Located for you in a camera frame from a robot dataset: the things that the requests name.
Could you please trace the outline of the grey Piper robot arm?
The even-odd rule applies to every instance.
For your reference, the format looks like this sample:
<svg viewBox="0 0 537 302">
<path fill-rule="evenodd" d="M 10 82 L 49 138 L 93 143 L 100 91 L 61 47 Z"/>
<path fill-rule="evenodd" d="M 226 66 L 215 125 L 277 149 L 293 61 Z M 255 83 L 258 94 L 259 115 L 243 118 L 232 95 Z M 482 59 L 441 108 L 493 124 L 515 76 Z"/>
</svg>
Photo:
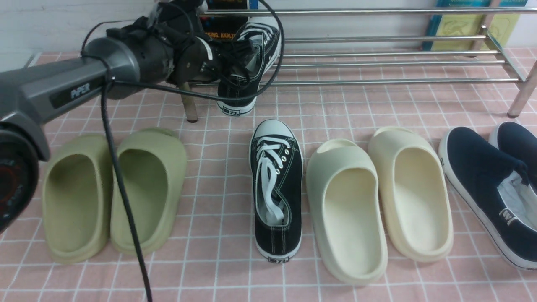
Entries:
<svg viewBox="0 0 537 302">
<path fill-rule="evenodd" d="M 212 38 L 196 12 L 140 17 L 85 41 L 79 57 L 4 71 L 0 79 L 1 230 L 27 208 L 39 179 L 39 162 L 50 160 L 44 125 L 101 94 L 123 99 L 146 84 L 207 80 Z"/>
</svg>

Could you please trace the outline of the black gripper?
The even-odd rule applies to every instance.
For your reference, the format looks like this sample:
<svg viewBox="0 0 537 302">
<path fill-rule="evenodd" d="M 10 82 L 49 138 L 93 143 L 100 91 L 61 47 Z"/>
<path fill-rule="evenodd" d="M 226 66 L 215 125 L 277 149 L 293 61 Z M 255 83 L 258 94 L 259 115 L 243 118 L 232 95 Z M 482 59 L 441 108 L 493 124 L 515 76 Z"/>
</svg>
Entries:
<svg viewBox="0 0 537 302">
<path fill-rule="evenodd" d="M 216 50 L 211 45 L 199 20 L 198 12 L 178 12 L 167 26 L 171 29 L 169 38 L 173 50 L 173 70 L 167 81 L 169 84 L 211 83 L 218 79 L 221 67 Z"/>
</svg>

